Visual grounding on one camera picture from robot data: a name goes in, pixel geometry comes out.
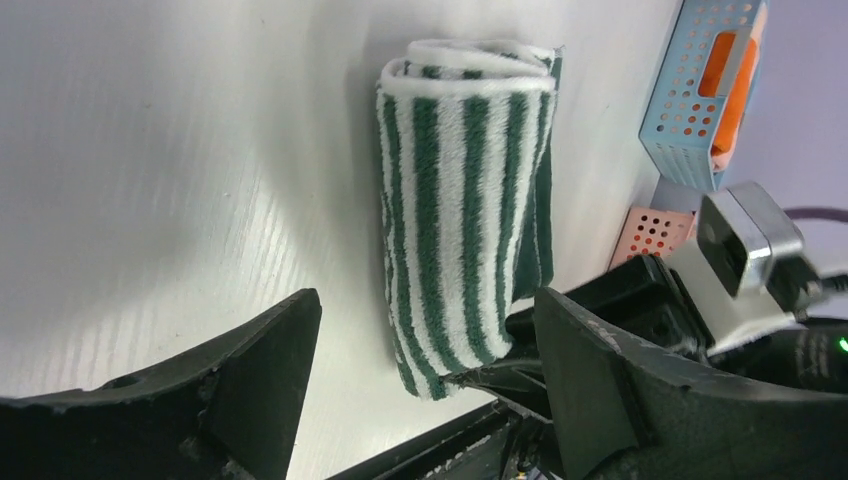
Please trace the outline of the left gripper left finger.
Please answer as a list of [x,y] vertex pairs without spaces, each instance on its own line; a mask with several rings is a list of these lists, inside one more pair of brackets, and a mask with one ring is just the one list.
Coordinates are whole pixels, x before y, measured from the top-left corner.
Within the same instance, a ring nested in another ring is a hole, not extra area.
[[282,479],[322,317],[302,289],[94,390],[1,402],[5,479]]

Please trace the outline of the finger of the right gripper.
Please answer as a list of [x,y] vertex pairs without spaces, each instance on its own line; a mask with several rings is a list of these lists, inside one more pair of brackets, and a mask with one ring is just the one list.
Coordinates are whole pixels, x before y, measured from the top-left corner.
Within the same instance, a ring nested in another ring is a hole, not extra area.
[[538,421],[552,421],[548,389],[539,358],[504,358],[443,378],[452,386],[493,395],[510,409]]

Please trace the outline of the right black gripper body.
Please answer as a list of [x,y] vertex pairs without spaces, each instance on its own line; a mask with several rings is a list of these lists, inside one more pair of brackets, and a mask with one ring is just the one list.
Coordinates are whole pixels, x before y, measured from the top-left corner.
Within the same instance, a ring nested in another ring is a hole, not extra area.
[[705,357],[701,318],[677,272],[659,257],[637,255],[565,296],[612,325],[719,370],[792,388],[847,392],[845,319],[807,316],[797,326]]

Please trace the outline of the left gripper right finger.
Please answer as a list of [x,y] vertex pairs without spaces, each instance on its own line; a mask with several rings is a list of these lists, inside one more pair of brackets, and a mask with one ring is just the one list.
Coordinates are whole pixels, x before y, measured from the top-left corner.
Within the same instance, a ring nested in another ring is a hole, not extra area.
[[540,290],[534,323],[569,479],[843,479],[847,398],[737,376]]

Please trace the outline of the green white striped towel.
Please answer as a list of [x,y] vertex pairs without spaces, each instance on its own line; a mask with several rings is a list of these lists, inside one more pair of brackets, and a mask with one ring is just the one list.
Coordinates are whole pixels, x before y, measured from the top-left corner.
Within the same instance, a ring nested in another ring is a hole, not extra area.
[[418,40],[376,83],[385,298],[405,389],[504,358],[554,275],[551,135],[563,52]]

